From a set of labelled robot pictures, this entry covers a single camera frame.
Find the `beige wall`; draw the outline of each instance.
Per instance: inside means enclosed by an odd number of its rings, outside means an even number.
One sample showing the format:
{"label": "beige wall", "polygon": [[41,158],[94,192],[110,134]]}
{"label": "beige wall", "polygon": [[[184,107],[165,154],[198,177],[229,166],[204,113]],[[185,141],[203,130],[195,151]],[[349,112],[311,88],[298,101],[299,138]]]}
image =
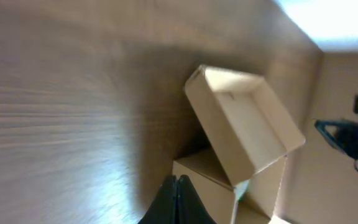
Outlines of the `beige wall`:
{"label": "beige wall", "polygon": [[353,160],[331,149],[313,127],[313,119],[348,118],[358,93],[358,55],[324,56],[310,114],[306,145],[291,155],[290,181],[283,214],[293,223],[358,223],[358,173]]}

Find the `wooden floor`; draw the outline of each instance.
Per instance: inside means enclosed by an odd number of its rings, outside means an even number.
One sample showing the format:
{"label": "wooden floor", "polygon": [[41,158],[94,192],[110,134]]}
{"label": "wooden floor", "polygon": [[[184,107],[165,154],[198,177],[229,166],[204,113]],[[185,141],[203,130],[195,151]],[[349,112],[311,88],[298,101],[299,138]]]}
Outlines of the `wooden floor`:
{"label": "wooden floor", "polygon": [[136,223],[200,130],[200,63],[300,124],[322,53],[268,0],[0,0],[0,223]]}

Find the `open cardboard box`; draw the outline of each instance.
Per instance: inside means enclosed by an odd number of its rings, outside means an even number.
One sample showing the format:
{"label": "open cardboard box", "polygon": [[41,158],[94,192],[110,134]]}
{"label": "open cardboard box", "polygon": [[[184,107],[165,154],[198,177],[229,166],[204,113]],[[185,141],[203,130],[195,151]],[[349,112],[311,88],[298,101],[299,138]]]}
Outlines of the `open cardboard box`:
{"label": "open cardboard box", "polygon": [[268,224],[274,217],[285,159],[254,175],[240,203],[242,191],[230,185],[212,149],[175,160],[172,174],[189,176],[205,209],[217,224]]}
{"label": "open cardboard box", "polygon": [[264,77],[202,65],[185,92],[235,189],[305,143]]}

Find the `brown wooden surface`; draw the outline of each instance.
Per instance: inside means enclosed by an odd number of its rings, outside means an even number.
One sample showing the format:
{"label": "brown wooden surface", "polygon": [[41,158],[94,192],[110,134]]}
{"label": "brown wooden surface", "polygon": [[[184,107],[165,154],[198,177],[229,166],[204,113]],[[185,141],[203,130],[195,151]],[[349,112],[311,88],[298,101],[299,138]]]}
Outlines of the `brown wooden surface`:
{"label": "brown wooden surface", "polygon": [[135,223],[200,125],[199,63],[299,124],[320,50],[267,0],[0,1],[0,223]]}

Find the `small box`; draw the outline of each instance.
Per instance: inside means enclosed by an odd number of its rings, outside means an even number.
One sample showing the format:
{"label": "small box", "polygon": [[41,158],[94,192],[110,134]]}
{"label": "small box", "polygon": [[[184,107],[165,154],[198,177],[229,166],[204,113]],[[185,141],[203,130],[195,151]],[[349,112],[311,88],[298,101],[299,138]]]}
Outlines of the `small box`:
{"label": "small box", "polygon": [[185,92],[235,189],[305,143],[264,77],[202,65]]}
{"label": "small box", "polygon": [[241,189],[230,185],[212,149],[175,160],[172,174],[189,176],[206,211],[217,224],[268,224],[274,217],[285,159],[254,175],[249,186],[246,182]]}

